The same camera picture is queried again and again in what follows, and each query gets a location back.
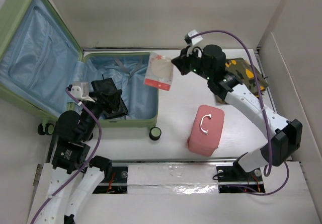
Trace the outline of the black pouch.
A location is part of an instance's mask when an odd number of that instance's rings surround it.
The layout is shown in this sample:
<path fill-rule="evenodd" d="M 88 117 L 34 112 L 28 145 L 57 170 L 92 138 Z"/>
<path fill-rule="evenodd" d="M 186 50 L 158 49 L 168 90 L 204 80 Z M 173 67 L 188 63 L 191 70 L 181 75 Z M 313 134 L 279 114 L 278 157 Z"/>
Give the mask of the black pouch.
<path fill-rule="evenodd" d="M 122 90 L 117 89 L 112 78 L 92 81 L 92 98 L 96 98 L 103 109 L 105 119 L 120 118 L 128 114 L 128 109 L 122 99 Z"/>

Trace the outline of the clear packet with red label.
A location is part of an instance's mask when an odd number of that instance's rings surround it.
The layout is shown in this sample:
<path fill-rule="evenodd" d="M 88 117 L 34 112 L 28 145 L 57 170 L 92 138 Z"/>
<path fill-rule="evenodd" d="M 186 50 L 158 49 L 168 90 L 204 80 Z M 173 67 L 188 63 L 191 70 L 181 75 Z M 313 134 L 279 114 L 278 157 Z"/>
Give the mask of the clear packet with red label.
<path fill-rule="evenodd" d="M 169 91 L 173 82 L 174 65 L 171 59 L 151 52 L 144 84 L 160 90 Z"/>

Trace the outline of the camouflage clothing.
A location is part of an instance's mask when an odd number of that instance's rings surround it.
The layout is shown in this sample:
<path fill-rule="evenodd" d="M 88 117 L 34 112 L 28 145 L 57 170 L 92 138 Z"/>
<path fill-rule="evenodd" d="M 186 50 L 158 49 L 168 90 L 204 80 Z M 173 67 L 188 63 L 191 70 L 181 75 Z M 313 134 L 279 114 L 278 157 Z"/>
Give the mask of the camouflage clothing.
<path fill-rule="evenodd" d="M 226 60 L 226 70 L 237 76 L 243 84 L 253 93 L 257 98 L 259 98 L 258 89 L 255 82 L 255 77 L 251 65 L 249 62 L 243 58 L 231 58 Z M 262 92 L 266 90 L 269 86 L 266 82 L 266 78 L 255 68 L 257 79 L 260 84 L 261 95 Z M 219 104 L 227 104 L 224 100 L 215 96 L 215 100 Z"/>

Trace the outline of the pink box with handle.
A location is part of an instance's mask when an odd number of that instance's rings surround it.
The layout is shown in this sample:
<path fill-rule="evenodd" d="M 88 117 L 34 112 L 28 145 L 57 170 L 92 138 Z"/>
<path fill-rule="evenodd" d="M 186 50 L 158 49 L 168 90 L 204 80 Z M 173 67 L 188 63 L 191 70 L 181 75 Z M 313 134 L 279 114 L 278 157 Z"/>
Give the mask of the pink box with handle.
<path fill-rule="evenodd" d="M 191 133 L 187 139 L 190 152 L 210 157 L 218 148 L 224 125 L 223 110 L 208 105 L 199 106 Z"/>

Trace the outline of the green hard-shell suitcase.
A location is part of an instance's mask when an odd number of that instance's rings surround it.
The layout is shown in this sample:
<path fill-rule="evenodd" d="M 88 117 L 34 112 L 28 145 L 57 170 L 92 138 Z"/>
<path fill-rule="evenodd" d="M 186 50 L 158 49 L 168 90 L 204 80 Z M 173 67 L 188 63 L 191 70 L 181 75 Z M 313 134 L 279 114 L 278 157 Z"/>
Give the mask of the green hard-shell suitcase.
<path fill-rule="evenodd" d="M 112 79 L 122 111 L 100 116 L 102 127 L 156 131 L 158 90 L 147 86 L 149 53 L 84 55 L 49 0 L 5 0 L 1 7 L 1 97 L 41 118 L 40 135 L 67 110 L 80 111 L 65 89 Z"/>

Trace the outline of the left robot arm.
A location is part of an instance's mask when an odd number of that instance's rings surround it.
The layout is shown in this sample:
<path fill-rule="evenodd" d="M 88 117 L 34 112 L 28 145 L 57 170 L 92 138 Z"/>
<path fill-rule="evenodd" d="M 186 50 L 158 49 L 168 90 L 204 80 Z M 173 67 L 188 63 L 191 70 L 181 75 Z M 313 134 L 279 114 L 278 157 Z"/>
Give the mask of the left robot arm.
<path fill-rule="evenodd" d="M 67 95 L 82 107 L 81 113 L 68 110 L 61 114 L 55 127 L 58 136 L 53 156 L 52 173 L 46 200 L 36 211 L 31 223 L 77 223 L 91 194 L 100 182 L 112 177 L 112 162 L 95 154 L 86 144 L 95 127 L 101 141 L 102 112 L 116 111 L 121 90 L 84 93 L 81 87 L 70 85 Z"/>

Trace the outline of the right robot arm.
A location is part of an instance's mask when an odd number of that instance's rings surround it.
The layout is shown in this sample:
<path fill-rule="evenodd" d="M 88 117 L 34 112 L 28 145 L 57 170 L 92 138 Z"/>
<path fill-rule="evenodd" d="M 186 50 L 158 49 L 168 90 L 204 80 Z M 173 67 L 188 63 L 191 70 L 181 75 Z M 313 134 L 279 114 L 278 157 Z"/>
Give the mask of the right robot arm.
<path fill-rule="evenodd" d="M 207 45 L 201 53 L 182 49 L 171 60 L 182 75 L 193 72 L 207 80 L 211 92 L 238 109 L 265 136 L 268 143 L 240 156 L 232 168 L 233 176 L 244 180 L 254 169 L 268 164 L 278 167 L 300 147 L 302 123 L 278 115 L 261 104 L 241 79 L 226 69 L 226 55 L 217 45 Z"/>

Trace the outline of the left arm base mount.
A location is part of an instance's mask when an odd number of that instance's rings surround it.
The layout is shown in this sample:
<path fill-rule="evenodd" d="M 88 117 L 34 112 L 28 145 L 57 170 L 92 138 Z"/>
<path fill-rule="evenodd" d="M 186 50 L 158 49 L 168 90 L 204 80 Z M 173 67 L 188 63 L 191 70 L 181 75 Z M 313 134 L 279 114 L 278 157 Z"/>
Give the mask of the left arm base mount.
<path fill-rule="evenodd" d="M 93 194 L 126 194 L 127 193 L 127 166 L 114 166 L 112 173 L 95 188 Z"/>

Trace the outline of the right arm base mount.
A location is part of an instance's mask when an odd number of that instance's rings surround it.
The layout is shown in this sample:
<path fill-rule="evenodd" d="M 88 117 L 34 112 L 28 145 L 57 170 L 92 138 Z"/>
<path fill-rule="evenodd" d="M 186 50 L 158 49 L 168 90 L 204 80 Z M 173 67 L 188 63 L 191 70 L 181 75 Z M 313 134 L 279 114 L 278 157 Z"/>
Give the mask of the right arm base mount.
<path fill-rule="evenodd" d="M 218 183 L 219 193 L 265 193 L 262 172 L 259 168 L 249 173 L 235 174 L 233 166 L 217 166 L 212 177 Z"/>

